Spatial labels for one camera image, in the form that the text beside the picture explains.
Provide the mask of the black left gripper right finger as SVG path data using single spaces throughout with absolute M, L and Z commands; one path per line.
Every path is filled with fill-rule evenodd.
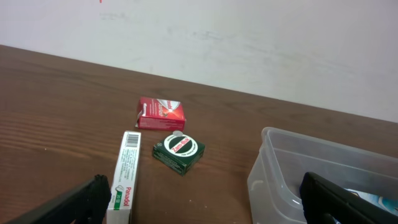
M 308 224 L 395 224 L 397 216 L 361 199 L 314 172 L 300 186 L 303 213 Z

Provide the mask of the blue cooling patch box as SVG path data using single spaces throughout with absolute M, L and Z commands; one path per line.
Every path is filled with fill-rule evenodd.
M 398 215 L 398 201 L 397 200 L 391 200 L 382 196 L 374 195 L 374 194 L 369 194 L 353 189 L 346 189 L 347 191 L 351 192 L 352 194 L 360 197 L 361 199 L 397 216 Z

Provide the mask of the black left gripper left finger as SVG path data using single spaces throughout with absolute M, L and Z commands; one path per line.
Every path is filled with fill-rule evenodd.
M 110 200 L 108 178 L 97 174 L 7 224 L 102 224 Z

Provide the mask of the clear plastic container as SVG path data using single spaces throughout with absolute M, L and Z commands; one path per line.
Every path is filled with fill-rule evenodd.
M 305 223 L 299 188 L 306 172 L 397 200 L 396 158 L 267 127 L 248 177 L 253 223 Z

